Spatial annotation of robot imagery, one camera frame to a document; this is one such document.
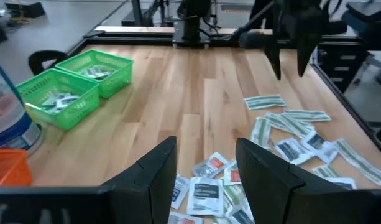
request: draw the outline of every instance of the pile of packets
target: pile of packets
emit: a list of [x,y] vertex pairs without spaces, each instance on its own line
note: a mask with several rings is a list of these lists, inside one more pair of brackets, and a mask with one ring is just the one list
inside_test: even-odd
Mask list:
[[58,114],[78,98],[79,96],[72,95],[71,93],[54,93],[42,103],[42,106],[46,112]]
[[84,76],[88,78],[94,78],[97,80],[103,80],[113,73],[114,73],[113,69],[103,65],[94,65],[82,71],[82,74]]
[[[256,96],[244,99],[250,110],[259,110],[271,106],[286,106],[280,95]],[[381,170],[360,156],[344,139],[329,142],[321,137],[312,125],[313,122],[329,122],[331,118],[324,111],[313,110],[287,110],[284,113],[266,113],[255,119],[250,140],[260,147],[272,151],[269,147],[272,128],[288,132],[294,137],[273,142],[274,148],[283,159],[300,165],[314,157],[326,163],[324,166],[315,167],[313,172],[330,182],[341,185],[346,189],[356,189],[354,179],[340,177],[330,166],[340,154],[350,165],[354,166],[361,174],[372,182],[381,186]]]
[[[224,170],[224,176],[214,179]],[[168,224],[202,224],[203,219],[191,215],[212,215],[218,224],[253,224],[246,195],[241,185],[237,162],[228,161],[215,152],[194,166],[190,180],[177,173],[171,207],[179,209],[187,192],[187,215],[170,212]]]

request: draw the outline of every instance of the gray floor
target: gray floor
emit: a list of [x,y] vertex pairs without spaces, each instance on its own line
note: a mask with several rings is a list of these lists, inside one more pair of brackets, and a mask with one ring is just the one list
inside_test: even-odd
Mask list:
[[[36,50],[56,49],[66,51],[81,36],[101,22],[115,10],[122,1],[102,0],[44,0],[42,5],[46,16],[32,20],[14,32],[8,33],[8,41],[0,44],[0,63],[15,84],[32,77],[27,66],[27,57]],[[142,1],[142,8],[147,8],[151,0]],[[223,12],[222,4],[253,4],[254,0],[218,0],[218,25],[236,28],[248,21],[248,13]],[[171,3],[168,16],[176,14],[178,3]],[[106,19],[104,26],[120,26],[121,19],[132,10],[131,2],[124,4],[116,13]],[[344,8],[335,14],[339,18]],[[154,22],[159,23],[158,15]],[[375,81],[380,72],[368,68],[362,76],[359,86],[351,86],[345,96],[367,121],[381,121],[381,86]]]

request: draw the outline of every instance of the orange container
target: orange container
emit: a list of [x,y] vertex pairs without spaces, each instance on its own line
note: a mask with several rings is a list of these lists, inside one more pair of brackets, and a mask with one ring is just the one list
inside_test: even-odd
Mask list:
[[0,187],[28,186],[32,176],[26,161],[26,150],[0,149]]

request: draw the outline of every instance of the green basket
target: green basket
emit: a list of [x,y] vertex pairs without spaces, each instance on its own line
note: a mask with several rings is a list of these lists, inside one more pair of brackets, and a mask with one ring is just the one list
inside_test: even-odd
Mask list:
[[[100,50],[88,50],[82,54],[69,58],[64,62],[57,64],[57,68],[70,72],[81,77],[85,77],[92,81],[98,82],[99,95],[103,98],[109,98],[121,90],[124,86],[131,83],[132,80],[132,64],[133,60],[118,57],[116,55],[107,54]],[[95,65],[102,65],[114,70],[104,80],[96,80],[84,76],[81,72]]]
[[[36,118],[63,130],[76,126],[99,106],[98,84],[57,69],[46,70],[17,87],[26,107]],[[42,103],[56,92],[80,96],[58,114],[43,110]]]

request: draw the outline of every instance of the wooden table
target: wooden table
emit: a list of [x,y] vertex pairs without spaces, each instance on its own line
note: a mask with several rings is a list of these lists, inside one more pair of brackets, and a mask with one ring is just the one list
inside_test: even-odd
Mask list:
[[[133,82],[71,131],[45,127],[41,147],[29,157],[34,185],[99,185],[120,173],[168,136],[178,137],[177,171],[220,152],[235,158],[236,139],[249,138],[254,119],[284,108],[248,110],[243,98],[281,94],[289,109],[322,110],[333,119],[314,123],[329,141],[344,138],[360,155],[381,168],[381,152],[316,72],[296,71],[296,52],[282,50],[278,81],[260,50],[174,49],[172,47],[94,45],[135,60]],[[274,129],[273,142],[291,135]],[[323,165],[314,158],[302,165]],[[337,156],[332,167],[353,177],[358,188],[380,188]],[[186,200],[180,211],[185,213]]]

